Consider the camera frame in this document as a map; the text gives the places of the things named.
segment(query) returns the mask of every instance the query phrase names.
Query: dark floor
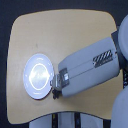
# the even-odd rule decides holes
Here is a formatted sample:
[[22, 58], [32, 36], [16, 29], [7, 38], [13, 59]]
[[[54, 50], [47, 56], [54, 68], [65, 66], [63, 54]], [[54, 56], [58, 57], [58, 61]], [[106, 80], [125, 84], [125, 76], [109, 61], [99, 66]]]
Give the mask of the dark floor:
[[6, 66], [11, 27], [20, 15], [53, 9], [90, 9], [109, 12], [119, 26], [128, 14], [128, 0], [0, 0], [0, 128], [28, 128], [7, 120]]

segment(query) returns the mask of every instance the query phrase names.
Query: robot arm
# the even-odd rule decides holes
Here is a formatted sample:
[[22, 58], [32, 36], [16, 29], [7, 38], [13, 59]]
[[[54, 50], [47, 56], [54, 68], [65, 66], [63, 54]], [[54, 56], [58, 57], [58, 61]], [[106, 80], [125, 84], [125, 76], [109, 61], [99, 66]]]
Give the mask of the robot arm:
[[69, 97], [118, 76], [120, 69], [127, 67], [127, 33], [128, 16], [112, 38], [102, 39], [67, 56], [59, 63], [59, 74], [51, 81], [54, 91]]

